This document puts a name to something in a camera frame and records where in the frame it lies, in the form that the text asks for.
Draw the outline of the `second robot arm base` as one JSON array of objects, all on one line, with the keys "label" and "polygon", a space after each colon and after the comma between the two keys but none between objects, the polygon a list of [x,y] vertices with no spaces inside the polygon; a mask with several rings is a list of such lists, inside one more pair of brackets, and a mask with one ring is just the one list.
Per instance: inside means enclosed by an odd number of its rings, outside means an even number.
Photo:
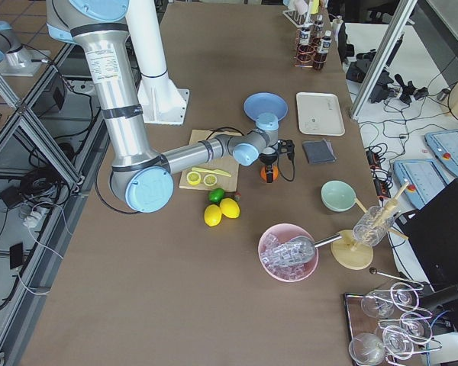
[{"label": "second robot arm base", "polygon": [[18,39],[11,25],[0,21],[0,74],[32,77],[49,50],[29,50]]}]

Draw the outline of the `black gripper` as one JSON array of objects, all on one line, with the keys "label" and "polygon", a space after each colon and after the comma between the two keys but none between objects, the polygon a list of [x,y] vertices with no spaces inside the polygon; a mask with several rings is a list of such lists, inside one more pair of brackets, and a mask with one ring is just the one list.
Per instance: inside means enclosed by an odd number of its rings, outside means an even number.
[{"label": "black gripper", "polygon": [[267,183],[272,182],[272,174],[275,174],[276,160],[278,159],[278,151],[273,148],[267,148],[260,153],[260,161],[265,165],[265,180]]}]

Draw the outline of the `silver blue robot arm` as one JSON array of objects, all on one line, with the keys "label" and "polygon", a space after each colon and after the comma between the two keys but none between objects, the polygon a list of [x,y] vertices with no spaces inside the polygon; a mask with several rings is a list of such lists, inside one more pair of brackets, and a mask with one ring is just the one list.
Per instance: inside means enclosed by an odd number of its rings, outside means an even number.
[{"label": "silver blue robot arm", "polygon": [[219,134],[168,152],[148,141],[148,123],[171,124],[187,103],[168,75],[159,21],[152,1],[49,1],[52,38],[81,46],[114,148],[110,186],[131,209],[152,213],[173,194],[173,174],[224,156],[248,166],[276,149],[285,101],[249,97],[255,123],[246,135]]}]

